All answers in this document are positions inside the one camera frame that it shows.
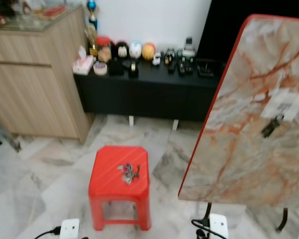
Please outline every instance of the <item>white wall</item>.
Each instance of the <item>white wall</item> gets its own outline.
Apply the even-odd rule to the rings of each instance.
[[[67,0],[80,2],[85,0]],[[98,34],[115,42],[138,40],[141,43],[183,47],[187,36],[198,48],[211,0],[96,0]]]

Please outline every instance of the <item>glass top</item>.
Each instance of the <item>glass top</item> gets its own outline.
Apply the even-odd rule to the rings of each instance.
[[[0,25],[0,31],[43,32],[79,7],[81,7],[81,5],[66,5],[65,10],[62,13],[49,17],[40,14],[16,14],[16,16],[9,17],[6,20],[6,25]]]

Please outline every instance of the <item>gold trophy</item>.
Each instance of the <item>gold trophy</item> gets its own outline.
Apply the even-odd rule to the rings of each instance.
[[[92,24],[88,25],[88,27],[86,29],[86,36],[89,39],[90,46],[91,46],[90,47],[90,55],[93,55],[95,57],[98,56],[98,50],[97,50],[96,42],[95,42],[97,33],[95,30],[95,27]]]
[[[97,37],[97,27],[98,21],[95,17],[94,11],[97,10],[96,3],[94,0],[88,0],[86,3],[86,7],[89,11],[89,25],[86,29],[86,36],[90,42],[90,54],[93,56],[98,56],[98,50],[96,47],[96,37]]]

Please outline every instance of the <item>cabinet door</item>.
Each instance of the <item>cabinet door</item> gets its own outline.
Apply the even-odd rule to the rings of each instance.
[[[0,122],[11,133],[77,137],[50,67],[0,64]]]
[[[213,100],[216,88],[190,88],[182,120],[204,121]]]

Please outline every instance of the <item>table leg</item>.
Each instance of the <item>table leg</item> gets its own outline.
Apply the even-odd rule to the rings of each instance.
[[[211,203],[208,203],[204,219],[208,219],[209,213],[210,213],[210,209],[211,209]]]
[[[134,126],[134,116],[129,116],[130,126]]]
[[[281,232],[285,227],[288,219],[288,208],[284,208],[283,220],[281,221],[280,225],[276,228],[276,231]]]
[[[178,126],[178,120],[174,120],[172,130],[176,131]]]

